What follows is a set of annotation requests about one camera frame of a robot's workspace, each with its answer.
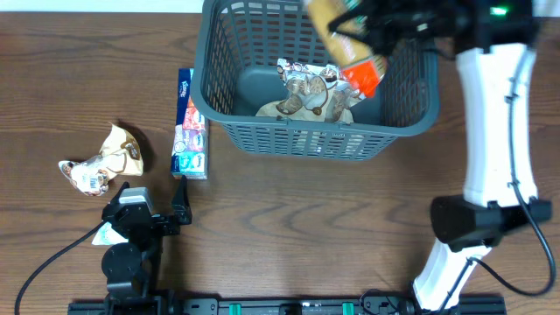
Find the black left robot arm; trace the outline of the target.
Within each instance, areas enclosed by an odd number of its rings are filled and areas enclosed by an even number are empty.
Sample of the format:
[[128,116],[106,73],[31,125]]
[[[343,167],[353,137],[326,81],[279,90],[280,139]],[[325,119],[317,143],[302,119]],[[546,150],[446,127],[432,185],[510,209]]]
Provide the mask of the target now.
[[152,207],[147,188],[125,182],[102,210],[102,220],[126,239],[111,246],[101,260],[108,294],[119,302],[148,298],[158,278],[163,239],[179,235],[181,227],[192,223],[187,178],[179,181],[172,198],[173,213],[154,214]]

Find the cookie bag with clear window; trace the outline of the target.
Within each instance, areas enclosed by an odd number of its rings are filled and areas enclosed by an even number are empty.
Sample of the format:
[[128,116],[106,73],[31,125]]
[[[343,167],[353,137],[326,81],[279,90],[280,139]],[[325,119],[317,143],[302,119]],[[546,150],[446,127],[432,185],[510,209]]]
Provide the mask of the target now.
[[298,96],[308,109],[323,107],[335,95],[356,98],[359,102],[365,99],[362,92],[343,79],[334,65],[314,66],[278,59],[276,70],[288,91],[286,99]]

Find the red spaghetti packet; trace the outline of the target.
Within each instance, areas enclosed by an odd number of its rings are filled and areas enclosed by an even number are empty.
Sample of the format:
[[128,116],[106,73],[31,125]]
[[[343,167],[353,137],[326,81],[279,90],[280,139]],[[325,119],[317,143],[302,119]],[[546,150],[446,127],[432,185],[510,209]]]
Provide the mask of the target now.
[[375,54],[366,44],[346,35],[330,33],[327,25],[334,18],[331,2],[359,2],[343,0],[304,0],[304,7],[316,33],[344,77],[354,89],[372,98],[387,71],[387,59]]

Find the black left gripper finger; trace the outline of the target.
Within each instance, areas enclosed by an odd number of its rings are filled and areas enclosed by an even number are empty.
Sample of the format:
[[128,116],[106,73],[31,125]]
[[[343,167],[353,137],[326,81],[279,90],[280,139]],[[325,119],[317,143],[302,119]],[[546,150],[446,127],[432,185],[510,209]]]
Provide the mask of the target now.
[[193,215],[188,199],[187,177],[185,175],[181,177],[178,183],[178,188],[172,198],[171,206],[174,217],[179,225],[189,225],[192,223]]
[[119,188],[117,194],[109,201],[109,203],[102,209],[101,219],[103,221],[112,221],[115,214],[120,210],[120,197],[125,189],[130,187],[129,182],[124,182]]

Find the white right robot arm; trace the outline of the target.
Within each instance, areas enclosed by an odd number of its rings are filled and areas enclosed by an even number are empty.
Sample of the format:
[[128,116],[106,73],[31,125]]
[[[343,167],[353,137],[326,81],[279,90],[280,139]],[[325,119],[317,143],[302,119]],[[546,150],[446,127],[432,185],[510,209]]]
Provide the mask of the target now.
[[390,54],[400,39],[450,38],[465,99],[463,192],[430,206],[436,236],[402,314],[461,314],[459,295],[501,240],[552,215],[530,163],[529,90],[540,22],[530,1],[363,1],[330,17],[329,34]]

